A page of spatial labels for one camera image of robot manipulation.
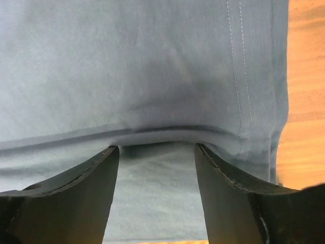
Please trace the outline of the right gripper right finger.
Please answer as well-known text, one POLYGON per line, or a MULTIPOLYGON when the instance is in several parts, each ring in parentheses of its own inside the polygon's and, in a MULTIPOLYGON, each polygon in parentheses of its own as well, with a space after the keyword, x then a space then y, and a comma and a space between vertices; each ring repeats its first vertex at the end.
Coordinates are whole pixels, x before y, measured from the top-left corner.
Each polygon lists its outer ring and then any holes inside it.
POLYGON ((274 185, 201 144, 195 163, 209 243, 324 243, 324 185, 274 185))

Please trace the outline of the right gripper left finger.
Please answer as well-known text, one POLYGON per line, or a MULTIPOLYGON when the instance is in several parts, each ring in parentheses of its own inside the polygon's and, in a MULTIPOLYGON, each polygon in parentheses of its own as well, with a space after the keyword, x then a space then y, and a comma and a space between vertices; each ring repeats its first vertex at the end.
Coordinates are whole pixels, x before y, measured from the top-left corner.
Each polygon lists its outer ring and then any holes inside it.
POLYGON ((109 147, 24 190, 1 193, 1 243, 102 243, 119 165, 109 147))

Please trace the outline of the blue-grey t-shirt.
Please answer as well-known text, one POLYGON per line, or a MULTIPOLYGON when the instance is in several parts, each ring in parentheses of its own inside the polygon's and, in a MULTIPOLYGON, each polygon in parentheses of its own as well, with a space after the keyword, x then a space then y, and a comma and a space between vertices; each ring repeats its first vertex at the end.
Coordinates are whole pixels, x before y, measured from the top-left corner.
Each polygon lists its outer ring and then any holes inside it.
POLYGON ((117 145, 105 243, 207 237, 196 143, 276 183, 288 1, 1 1, 1 191, 117 145))

